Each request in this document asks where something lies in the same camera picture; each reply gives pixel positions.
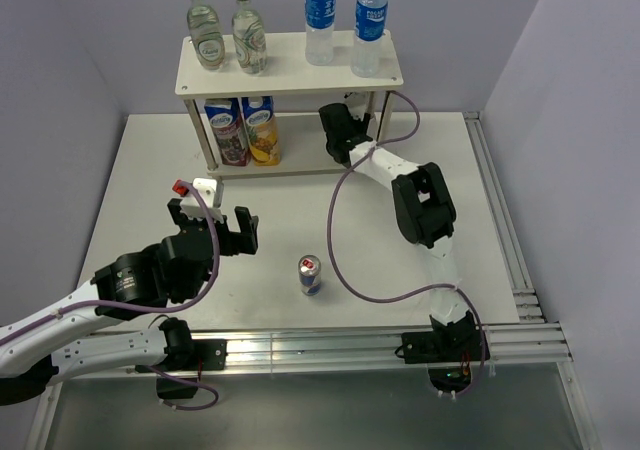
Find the water bottle blue label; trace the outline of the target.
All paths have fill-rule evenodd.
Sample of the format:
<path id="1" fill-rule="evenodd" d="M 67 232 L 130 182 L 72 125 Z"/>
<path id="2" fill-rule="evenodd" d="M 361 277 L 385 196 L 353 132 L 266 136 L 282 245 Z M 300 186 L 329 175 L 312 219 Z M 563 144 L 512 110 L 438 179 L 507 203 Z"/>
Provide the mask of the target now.
<path id="1" fill-rule="evenodd" d="M 378 73 L 387 13 L 388 0 L 356 0 L 350 66 L 359 77 L 369 78 Z"/>
<path id="2" fill-rule="evenodd" d="M 336 0 L 305 0 L 305 57 L 312 65 L 328 65 L 333 60 L 335 10 Z"/>

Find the glass soda bottle green cap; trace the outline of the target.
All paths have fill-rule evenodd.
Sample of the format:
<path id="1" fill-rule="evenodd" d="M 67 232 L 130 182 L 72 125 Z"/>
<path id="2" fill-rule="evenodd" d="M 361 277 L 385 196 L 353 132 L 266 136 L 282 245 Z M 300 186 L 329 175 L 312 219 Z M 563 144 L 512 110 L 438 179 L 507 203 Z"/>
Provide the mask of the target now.
<path id="1" fill-rule="evenodd" d="M 201 66 L 218 70 L 224 64 L 225 44 L 217 12 L 205 0 L 190 0 L 187 25 Z"/>

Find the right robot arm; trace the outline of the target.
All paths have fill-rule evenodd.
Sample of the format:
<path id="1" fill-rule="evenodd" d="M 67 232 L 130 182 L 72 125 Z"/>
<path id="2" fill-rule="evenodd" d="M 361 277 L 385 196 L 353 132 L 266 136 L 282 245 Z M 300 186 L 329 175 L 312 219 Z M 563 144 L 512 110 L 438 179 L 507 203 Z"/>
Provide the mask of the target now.
<path id="1" fill-rule="evenodd" d="M 420 352 L 411 357 L 405 344 L 401 348 L 407 363 L 425 363 L 429 358 L 449 361 L 458 356 L 485 361 L 488 344 L 479 314 L 470 299 L 451 282 L 433 283 L 403 295 L 374 298 L 360 293 L 342 275 L 334 254 L 332 229 L 336 201 L 346 178 L 360 173 L 387 188 L 393 197 L 396 223 L 400 233 L 411 244 L 425 247 L 438 262 L 452 262 L 452 236 L 456 209 L 440 167 L 435 163 L 417 165 L 384 148 L 388 143 L 367 135 L 367 116 L 355 119 L 344 103 L 333 103 L 319 109 L 329 155 L 346 171 L 332 193 L 326 241 L 329 260 L 340 283 L 355 297 L 374 304 L 392 304 L 421 293 L 432 294 L 430 321 L 431 354 Z"/>

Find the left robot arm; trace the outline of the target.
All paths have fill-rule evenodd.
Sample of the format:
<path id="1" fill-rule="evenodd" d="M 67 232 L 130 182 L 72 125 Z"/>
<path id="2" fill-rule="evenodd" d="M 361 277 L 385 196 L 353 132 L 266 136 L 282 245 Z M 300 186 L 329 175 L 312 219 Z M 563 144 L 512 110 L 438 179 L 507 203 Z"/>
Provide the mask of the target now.
<path id="1" fill-rule="evenodd" d="M 179 231 L 96 271 L 67 297 L 1 329 L 1 403 L 22 403 L 76 376 L 132 365 L 167 375 L 196 361 L 177 313 L 199 302 L 220 259 L 258 250 L 258 217 L 235 208 L 239 228 L 211 204 L 168 210 Z"/>

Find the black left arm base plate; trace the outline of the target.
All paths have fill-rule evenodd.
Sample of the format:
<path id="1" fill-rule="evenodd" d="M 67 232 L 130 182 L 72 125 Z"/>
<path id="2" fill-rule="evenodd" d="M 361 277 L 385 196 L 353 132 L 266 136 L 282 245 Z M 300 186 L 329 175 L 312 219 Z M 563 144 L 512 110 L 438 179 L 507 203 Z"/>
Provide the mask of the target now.
<path id="1" fill-rule="evenodd" d="M 225 339 L 194 340 L 180 346 L 172 346 L 169 353 L 152 367 L 163 372 L 221 371 L 225 367 L 227 341 Z"/>

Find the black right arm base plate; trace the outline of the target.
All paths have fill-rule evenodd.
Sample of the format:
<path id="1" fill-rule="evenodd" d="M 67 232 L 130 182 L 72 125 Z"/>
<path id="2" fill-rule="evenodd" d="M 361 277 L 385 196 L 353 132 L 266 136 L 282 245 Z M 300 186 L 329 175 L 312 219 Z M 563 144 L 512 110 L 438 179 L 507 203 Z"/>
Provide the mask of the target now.
<path id="1" fill-rule="evenodd" d="M 488 345 L 481 342 L 479 333 L 453 338 L 435 331 L 402 333 L 394 354 L 406 364 L 479 362 L 482 356 L 490 357 Z"/>

